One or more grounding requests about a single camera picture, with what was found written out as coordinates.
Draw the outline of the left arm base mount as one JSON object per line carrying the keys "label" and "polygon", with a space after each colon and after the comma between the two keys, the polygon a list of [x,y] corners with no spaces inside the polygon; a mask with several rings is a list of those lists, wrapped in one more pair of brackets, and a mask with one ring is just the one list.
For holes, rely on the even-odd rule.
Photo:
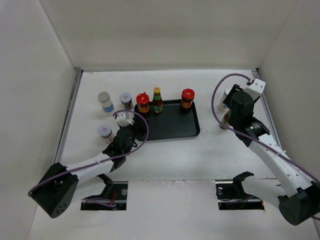
{"label": "left arm base mount", "polygon": [[81,201],[81,211],[125,211],[127,209],[128,181],[113,181],[105,174],[94,178],[103,189]]}

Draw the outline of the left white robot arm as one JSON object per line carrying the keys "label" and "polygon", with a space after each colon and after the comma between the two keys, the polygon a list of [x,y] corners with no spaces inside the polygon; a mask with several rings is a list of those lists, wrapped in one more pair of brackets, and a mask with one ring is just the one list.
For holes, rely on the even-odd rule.
{"label": "left white robot arm", "polygon": [[[27,195],[52,219],[59,217],[72,201],[78,199],[83,206],[116,208],[117,192],[113,190],[114,183],[107,173],[120,168],[128,155],[141,148],[136,143],[139,136],[148,139],[149,126],[143,117],[136,116],[132,123],[120,127],[113,141],[97,156],[73,165],[53,164]],[[78,188],[94,178],[102,180],[96,185],[95,193],[87,194]]]}

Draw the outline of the red lid chili jar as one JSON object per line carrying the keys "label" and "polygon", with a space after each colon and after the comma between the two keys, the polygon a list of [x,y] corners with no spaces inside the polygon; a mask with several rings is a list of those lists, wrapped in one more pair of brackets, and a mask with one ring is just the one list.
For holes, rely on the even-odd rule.
{"label": "red lid chili jar", "polygon": [[193,101],[195,98],[195,92],[190,88],[185,88],[181,93],[181,110],[189,112],[192,109]]}
{"label": "red lid chili jar", "polygon": [[143,116],[148,116],[150,114],[150,98],[146,92],[139,93],[136,96],[136,103],[138,105],[138,111]]}

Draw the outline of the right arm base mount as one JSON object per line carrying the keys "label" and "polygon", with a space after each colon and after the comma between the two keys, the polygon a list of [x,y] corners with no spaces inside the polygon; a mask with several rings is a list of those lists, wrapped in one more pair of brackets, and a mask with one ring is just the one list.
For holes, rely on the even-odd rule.
{"label": "right arm base mount", "polygon": [[218,209],[221,211],[265,210],[262,199],[245,193],[242,182],[254,174],[245,171],[233,179],[215,182]]}

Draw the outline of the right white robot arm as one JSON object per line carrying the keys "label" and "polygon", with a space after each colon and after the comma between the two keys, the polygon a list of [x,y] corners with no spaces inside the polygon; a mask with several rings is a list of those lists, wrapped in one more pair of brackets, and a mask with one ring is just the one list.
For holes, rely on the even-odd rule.
{"label": "right white robot arm", "polygon": [[320,212],[320,183],[310,173],[292,162],[277,145],[269,129],[254,117],[254,105],[265,84],[241,88],[234,84],[223,103],[228,107],[228,124],[252,152],[269,168],[280,186],[262,183],[251,172],[235,177],[232,192],[238,198],[254,195],[277,207],[293,226],[313,218]]}

